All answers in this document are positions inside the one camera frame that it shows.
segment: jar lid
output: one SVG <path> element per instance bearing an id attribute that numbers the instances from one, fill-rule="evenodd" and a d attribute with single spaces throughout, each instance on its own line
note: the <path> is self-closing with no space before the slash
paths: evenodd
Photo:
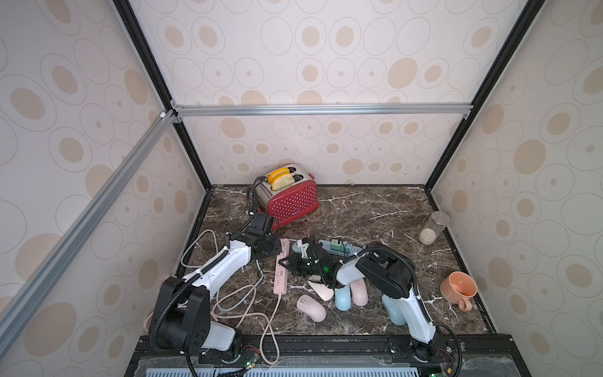
<path id="1" fill-rule="evenodd" d="M 435 211 L 431 213 L 431 220 L 439 226 L 446 226 L 450 222 L 450 217 L 442 211 Z"/>

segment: toaster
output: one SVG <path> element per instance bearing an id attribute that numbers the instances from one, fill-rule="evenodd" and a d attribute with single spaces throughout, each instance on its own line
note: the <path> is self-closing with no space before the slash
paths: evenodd
<path id="1" fill-rule="evenodd" d="M 292 163 L 283 166 L 288 168 L 295 182 L 289 186 L 273 191 L 268 183 L 268 177 L 274 171 L 265 175 L 265 179 L 256 186 L 257 199 L 263 210 L 269 216 L 277 218 L 273 229 L 284 226 L 318 208 L 318 197 L 314 176 L 306 172 L 300 165 Z"/>

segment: marble countertop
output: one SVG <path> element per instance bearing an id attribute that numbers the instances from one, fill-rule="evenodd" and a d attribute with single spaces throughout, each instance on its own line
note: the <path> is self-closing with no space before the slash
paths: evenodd
<path id="1" fill-rule="evenodd" d="M 218 235 L 218 247 L 224 245 L 224 234 L 240 228 L 248 216 L 244 212 L 245 186 L 224 187 L 213 190 L 212 199 L 202 229 L 212 229 Z M 457 334 L 489 333 L 475 302 L 473 310 L 462 312 L 441 297 L 440 283 L 451 272 L 458 271 L 450 245 L 443 235 L 430 246 L 417 240 L 423 223 L 432 212 L 421 188 L 402 186 L 319 186 L 320 207 L 311 214 L 283 226 L 281 238 L 299 239 L 313 232 L 317 239 L 342 238 L 344 241 L 365 245 L 379 241 L 409 257 L 416 265 L 419 289 L 427 310 L 435 322 L 447 323 Z M 201 265 L 215 254 L 211 235 L 206 234 L 191 254 L 189 264 Z M 276 259 L 261 261 L 264 281 L 259 284 L 250 312 L 263 312 L 270 316 L 277 302 L 273 294 Z M 220 293 L 228 293 L 254 284 L 259 273 L 255 263 L 249 263 L 235 273 L 222 287 Z M 310 288 L 305 279 L 288 276 L 288 292 L 282 297 L 274 316 L 275 333 L 286 335 L 382 335 L 408 334 L 406 326 L 392 324 L 381 302 L 382 293 L 366 279 L 369 296 L 364 307 L 352 305 L 347 312 L 335 308 L 334 300 L 324 303 Z M 313 322 L 295 307 L 297 299 L 308 294 L 323 303 L 327 317 L 320 323 Z M 229 308 L 238 302 L 244 292 L 223 302 Z M 229 314 L 242 314 L 249 301 Z M 226 319 L 234 326 L 238 320 Z M 264 329 L 262 317 L 248 317 L 240 325 L 245 335 L 260 335 Z"/>

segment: mug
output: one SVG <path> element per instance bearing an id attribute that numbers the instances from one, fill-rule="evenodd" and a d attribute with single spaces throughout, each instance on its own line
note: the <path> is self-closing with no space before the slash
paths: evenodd
<path id="1" fill-rule="evenodd" d="M 472 308 L 469 298 L 478 292 L 478 286 L 471 276 L 464 272 L 454 271 L 440 284 L 442 296 L 449 302 L 457 303 L 462 311 Z"/>

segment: polka dot wallpaper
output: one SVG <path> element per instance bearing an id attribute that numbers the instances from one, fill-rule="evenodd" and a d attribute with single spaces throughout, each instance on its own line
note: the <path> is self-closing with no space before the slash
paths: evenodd
<path id="1" fill-rule="evenodd" d="M 2 2 L 0 311 L 158 113 L 106 2 Z"/>
<path id="2" fill-rule="evenodd" d="M 603 2 L 549 2 L 520 48 L 434 195 L 532 376 L 597 375 Z"/>
<path id="3" fill-rule="evenodd" d="M 203 199 L 176 140 L 172 130 L 160 138 L 0 362 L 0 376 L 124 375 Z M 28 277 L 32 258 L 58 239 L 29 239 L 17 254 L 16 273 Z M 0 303 L 20 286 L 0 285 Z"/>
<path id="4" fill-rule="evenodd" d="M 297 162 L 321 184 L 427 182 L 461 114 L 187 117 L 214 183 Z"/>
<path id="5" fill-rule="evenodd" d="M 109 4 L 0 2 L 0 312 L 160 112 Z M 203 195 L 177 140 L 162 136 L 0 376 L 124 374 Z"/>
<path id="6" fill-rule="evenodd" d="M 525 2 L 131 3 L 176 102 L 261 105 L 471 102 Z"/>

